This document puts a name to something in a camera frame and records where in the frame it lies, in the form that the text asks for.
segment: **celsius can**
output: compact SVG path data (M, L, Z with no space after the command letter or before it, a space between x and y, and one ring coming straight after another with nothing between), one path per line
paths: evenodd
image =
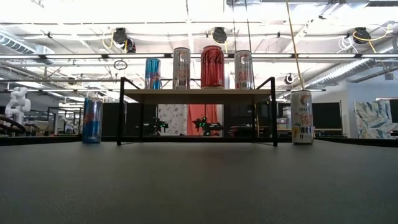
M191 51L185 47L174 49L173 89L189 90L191 80Z
M148 58L145 66L145 89L159 90L160 86L160 60Z
M235 88L239 90L252 90L253 84L253 58L248 50L239 50L235 53Z
M207 46L201 53L201 88L224 88L224 53L219 46Z
M83 143L101 142L103 102L96 99L85 99L83 118Z
M291 94L293 144L313 143L312 99L308 90Z

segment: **shelf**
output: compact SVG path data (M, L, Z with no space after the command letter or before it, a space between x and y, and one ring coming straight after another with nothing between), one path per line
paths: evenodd
M251 104L268 100L271 90L125 90L124 94L145 104Z

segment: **aluminum can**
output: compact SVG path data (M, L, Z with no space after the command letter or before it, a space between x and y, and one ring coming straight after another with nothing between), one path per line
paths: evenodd
M308 90L291 94L293 144L313 143L312 96Z
M102 137L103 102L85 98L83 118L83 143L100 143Z
M235 88L239 90L252 90L253 58L248 50L239 50L234 56L235 62Z
M200 59L201 88L224 88L224 53L221 47L205 47Z
M185 47L174 49L173 90L189 90L191 80L191 51Z
M156 58L148 58L145 66L145 89L159 90L160 82L160 60Z

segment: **white can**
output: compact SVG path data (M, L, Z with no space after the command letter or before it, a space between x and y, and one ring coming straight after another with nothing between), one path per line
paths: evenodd
M312 96L308 90L291 94L293 144L313 143Z

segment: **black table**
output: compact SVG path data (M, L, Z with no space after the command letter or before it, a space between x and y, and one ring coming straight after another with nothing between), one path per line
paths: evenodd
M398 149L0 147L0 223L397 223Z

